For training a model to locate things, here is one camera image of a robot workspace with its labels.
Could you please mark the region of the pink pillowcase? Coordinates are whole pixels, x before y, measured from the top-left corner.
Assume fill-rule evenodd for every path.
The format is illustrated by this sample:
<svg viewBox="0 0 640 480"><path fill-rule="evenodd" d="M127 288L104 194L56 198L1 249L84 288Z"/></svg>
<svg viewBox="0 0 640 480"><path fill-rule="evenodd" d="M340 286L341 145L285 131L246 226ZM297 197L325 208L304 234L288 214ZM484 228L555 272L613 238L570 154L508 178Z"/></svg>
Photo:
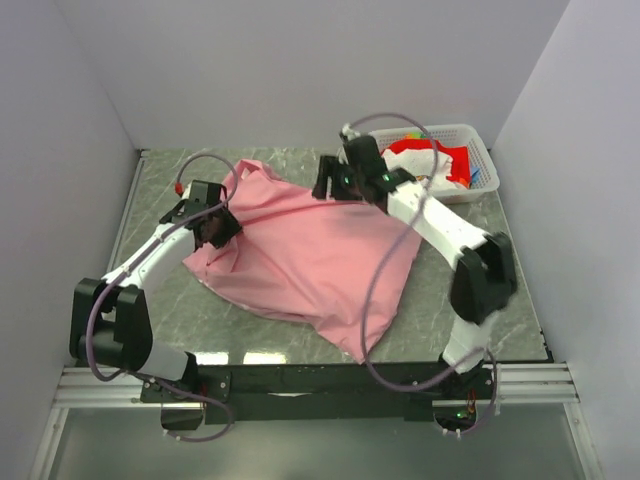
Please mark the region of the pink pillowcase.
<svg viewBox="0 0 640 480"><path fill-rule="evenodd" d="M410 234L371 278L405 225L359 202L320 201L267 164L243 159L223 183L243 230L221 249L204 246L186 268L221 298L274 320L307 323L362 362L395 318L421 237Z"/></svg>

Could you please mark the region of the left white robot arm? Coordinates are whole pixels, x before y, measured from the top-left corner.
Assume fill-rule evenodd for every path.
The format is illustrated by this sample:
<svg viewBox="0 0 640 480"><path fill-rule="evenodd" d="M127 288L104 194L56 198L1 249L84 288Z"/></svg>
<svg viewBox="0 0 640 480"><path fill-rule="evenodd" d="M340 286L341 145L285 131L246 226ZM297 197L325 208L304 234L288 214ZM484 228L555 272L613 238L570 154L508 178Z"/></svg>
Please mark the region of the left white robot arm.
<svg viewBox="0 0 640 480"><path fill-rule="evenodd" d="M129 259L77 284L69 336L74 359L161 379L179 402L202 390L195 355L154 339L148 299L187 257L204 246L222 248L242 231L227 207L232 193L219 183L192 181Z"/></svg>

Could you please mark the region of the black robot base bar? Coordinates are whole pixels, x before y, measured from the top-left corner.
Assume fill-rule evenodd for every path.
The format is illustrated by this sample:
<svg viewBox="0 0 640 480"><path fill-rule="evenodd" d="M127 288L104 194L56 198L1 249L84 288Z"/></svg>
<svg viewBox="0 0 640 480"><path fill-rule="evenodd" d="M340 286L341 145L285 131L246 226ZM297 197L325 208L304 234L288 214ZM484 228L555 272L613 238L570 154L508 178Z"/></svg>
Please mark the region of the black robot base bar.
<svg viewBox="0 0 640 480"><path fill-rule="evenodd" d="M143 405L161 408L167 430L235 422L401 418L470 429L478 401L496 398L496 374L481 362L447 373L436 362L226 365L198 368L185 386L145 381Z"/></svg>

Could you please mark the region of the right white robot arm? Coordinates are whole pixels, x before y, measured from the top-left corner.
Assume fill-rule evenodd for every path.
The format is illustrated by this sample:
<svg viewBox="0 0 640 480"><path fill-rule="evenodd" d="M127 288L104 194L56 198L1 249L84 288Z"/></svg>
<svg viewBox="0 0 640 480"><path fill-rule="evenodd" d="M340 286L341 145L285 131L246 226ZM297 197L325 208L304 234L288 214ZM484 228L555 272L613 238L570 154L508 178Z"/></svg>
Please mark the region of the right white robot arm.
<svg viewBox="0 0 640 480"><path fill-rule="evenodd" d="M374 271L379 278L401 243L418 234L450 266L449 303L456 315L441 355L446 369L432 379L401 385L384 379L371 362L369 373L384 387L411 393L439 384L460 399L474 386L472 371L489 357L495 315L518 290L513 247L503 232L490 234L467 222L431 193L437 172L450 156L424 132L402 140L398 149L379 149L371 135L348 135L340 155L323 155L312 195L318 200L363 200L405 225Z"/></svg>

